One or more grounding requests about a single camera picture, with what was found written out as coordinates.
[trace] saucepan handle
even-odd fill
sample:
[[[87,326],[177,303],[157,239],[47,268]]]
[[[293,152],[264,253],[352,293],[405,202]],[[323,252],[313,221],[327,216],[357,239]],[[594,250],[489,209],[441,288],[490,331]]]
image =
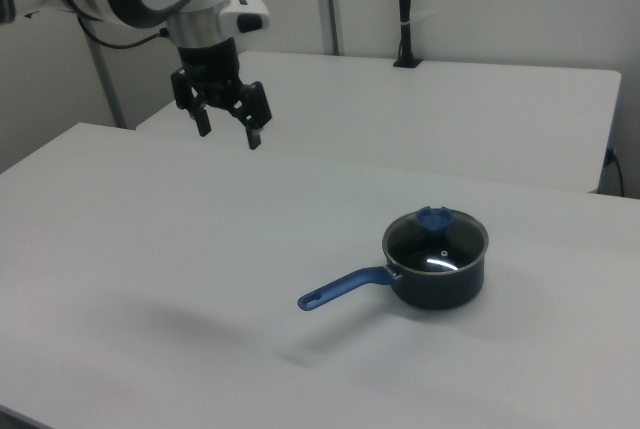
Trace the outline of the saucepan handle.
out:
[[[347,274],[326,286],[316,289],[298,299],[298,307],[303,311],[316,309],[335,298],[357,289],[364,284],[390,286],[396,282],[396,275],[387,267],[367,267]]]

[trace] table surface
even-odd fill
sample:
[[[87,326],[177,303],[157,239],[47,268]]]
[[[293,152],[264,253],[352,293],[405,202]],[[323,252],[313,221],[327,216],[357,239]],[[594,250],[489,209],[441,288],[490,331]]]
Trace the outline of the table surface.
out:
[[[479,296],[367,286],[425,205]],[[601,429],[640,420],[640,202],[79,125],[0,175],[0,403],[57,429]]]
[[[577,192],[597,189],[620,74],[613,71],[247,52],[273,120],[264,149]],[[204,140],[245,147],[210,109]],[[138,127],[200,139],[169,104]]]

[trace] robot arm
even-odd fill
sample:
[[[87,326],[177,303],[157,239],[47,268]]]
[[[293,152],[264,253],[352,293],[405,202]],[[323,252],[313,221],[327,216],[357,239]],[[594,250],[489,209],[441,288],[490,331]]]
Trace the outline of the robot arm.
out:
[[[0,24],[44,7],[135,28],[166,22],[183,63],[171,77],[178,107],[202,136],[211,130],[205,106],[225,109],[245,126],[250,147],[260,144],[271,112],[262,85],[240,81],[233,37],[268,27],[262,0],[0,0]]]

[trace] blue lid knob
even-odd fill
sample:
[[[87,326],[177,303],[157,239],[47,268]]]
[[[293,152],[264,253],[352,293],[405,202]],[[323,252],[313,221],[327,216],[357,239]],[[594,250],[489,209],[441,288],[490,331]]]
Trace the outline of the blue lid knob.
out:
[[[416,213],[416,222],[434,235],[442,234],[453,223],[453,212],[446,207],[423,207]]]

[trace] black cable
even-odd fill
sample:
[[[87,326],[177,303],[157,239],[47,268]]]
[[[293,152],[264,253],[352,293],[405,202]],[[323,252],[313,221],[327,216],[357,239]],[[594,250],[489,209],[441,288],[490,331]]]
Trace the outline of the black cable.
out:
[[[618,161],[615,153],[611,154],[611,162],[613,162],[618,169],[618,179],[620,181],[620,197],[624,197],[624,179],[622,177],[622,168],[620,167],[620,161]]]
[[[82,18],[80,16],[78,16],[78,22],[80,23],[80,27],[82,28],[82,30],[84,31],[84,33],[87,35],[87,37],[89,39],[91,39],[96,44],[100,44],[101,46],[108,47],[109,49],[133,49],[134,47],[140,47],[141,45],[146,44],[147,42],[151,42],[154,39],[157,39],[158,37],[163,37],[163,38],[168,38],[169,37],[169,31],[165,27],[165,28],[160,29],[160,31],[157,32],[156,34],[153,34],[152,36],[149,36],[149,37],[145,37],[144,39],[141,39],[141,40],[139,40],[137,42],[133,42],[131,44],[122,44],[122,45],[110,44],[108,42],[104,42],[104,41],[98,39],[98,37],[95,36],[89,30],[89,28],[85,25],[84,21],[82,20]]]

